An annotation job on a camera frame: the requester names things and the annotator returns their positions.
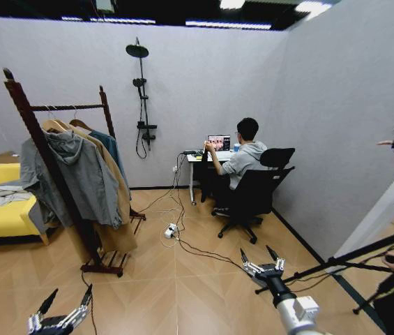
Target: wooden clothes rack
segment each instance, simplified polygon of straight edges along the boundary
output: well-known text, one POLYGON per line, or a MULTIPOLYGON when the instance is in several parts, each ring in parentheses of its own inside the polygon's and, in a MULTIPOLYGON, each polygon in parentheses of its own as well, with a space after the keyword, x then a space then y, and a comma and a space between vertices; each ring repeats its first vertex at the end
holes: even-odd
MULTIPOLYGON (((105 120, 107 122, 108 132, 114 138, 114 128, 112 123, 112 117, 110 115, 108 102, 107 102, 107 95, 105 94, 103 87, 100 87, 99 95, 101 104, 95 105, 44 105, 44 106, 32 106, 22 88, 22 85, 19 82, 14 81, 14 76, 11 71, 7 68, 4 70, 4 75, 6 77, 6 81, 4 82, 6 88, 9 91, 10 97, 14 101, 15 106, 17 107, 20 116, 23 119, 25 126, 28 128, 29 134, 31 135, 34 144, 37 147, 40 156, 42 157, 43 161, 46 164, 48 171, 51 174, 51 177, 58 188, 63 201, 66 204, 66 209, 70 214, 71 220, 73 224, 77 228, 77 232, 79 233, 80 239, 82 240, 83 245, 85 246, 86 250, 89 252, 91 259, 86 264, 81 266, 81 270, 83 272, 100 272, 106 274, 116 274, 118 277, 121 277, 123 274, 123 263, 126 260, 127 254, 122 257, 122 261, 118 266, 112 266, 113 260, 116 256, 117 251, 114 251, 111 260, 106 265, 103 263, 105 254, 99 256, 97 249, 98 246, 96 245, 96 241, 91 236, 90 229, 87 229, 87 226, 84 222, 84 219, 81 217, 79 209, 77 208, 77 204, 71 195, 70 189, 63 177, 59 166, 57 165, 56 159, 52 154, 50 148, 48 147, 47 140, 40 128, 40 125, 37 121, 37 118, 34 112, 39 111, 52 111, 52 110, 87 110, 93 108, 102 108, 104 109, 105 120)), ((132 210, 130 207, 130 222, 133 222, 134 219, 138 219, 135 234, 138 230, 139 224, 141 220, 146 220, 145 214, 137 213, 136 211, 132 210)))

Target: laptop screen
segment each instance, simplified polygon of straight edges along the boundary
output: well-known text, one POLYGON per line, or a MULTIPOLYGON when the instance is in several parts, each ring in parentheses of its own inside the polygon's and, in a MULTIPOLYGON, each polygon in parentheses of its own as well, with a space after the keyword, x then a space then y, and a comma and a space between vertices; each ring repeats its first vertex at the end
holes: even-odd
POLYGON ((229 135, 209 135, 208 142, 214 145, 215 151, 229 151, 231 148, 231 136, 229 135))

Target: laptop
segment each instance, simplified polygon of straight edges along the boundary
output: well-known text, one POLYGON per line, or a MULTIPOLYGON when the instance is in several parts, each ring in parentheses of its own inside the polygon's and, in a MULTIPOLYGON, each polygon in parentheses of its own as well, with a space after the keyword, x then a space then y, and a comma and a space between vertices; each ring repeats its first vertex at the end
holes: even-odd
POLYGON ((231 149, 230 135, 209 135, 208 142, 212 143, 217 152, 218 158, 225 158, 231 156, 229 150, 231 149))

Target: gray hoodie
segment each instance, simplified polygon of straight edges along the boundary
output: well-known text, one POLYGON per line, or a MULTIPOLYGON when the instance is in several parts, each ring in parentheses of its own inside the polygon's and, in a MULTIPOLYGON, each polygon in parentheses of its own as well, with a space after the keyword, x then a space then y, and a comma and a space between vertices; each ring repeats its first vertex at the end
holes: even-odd
MULTIPOLYGON (((109 171, 96 145, 71 131, 60 134, 45 133, 45 137, 82 218, 118 228, 121 225, 117 209, 118 181, 109 171)), ((65 203, 31 139, 22 145, 20 179, 24 188, 51 209, 64 226, 73 224, 65 203)))
POLYGON ((247 143, 240 146, 229 162, 222 165, 221 174, 228 174, 231 182, 229 188, 235 190, 246 170, 268 170, 260 164, 260 156, 267 150, 262 142, 247 143))

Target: yellow sofa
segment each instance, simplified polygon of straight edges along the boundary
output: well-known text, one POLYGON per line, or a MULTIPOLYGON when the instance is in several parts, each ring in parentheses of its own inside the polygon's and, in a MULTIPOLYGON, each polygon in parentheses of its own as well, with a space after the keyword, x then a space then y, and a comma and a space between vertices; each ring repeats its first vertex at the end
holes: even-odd
MULTIPOLYGON (((20 178, 20 164, 0 164, 0 183, 20 178)), ((46 234, 41 234, 29 218, 29 211, 36 203, 32 196, 25 201, 15 201, 0 206, 0 237, 40 235, 43 243, 49 244, 46 234)))

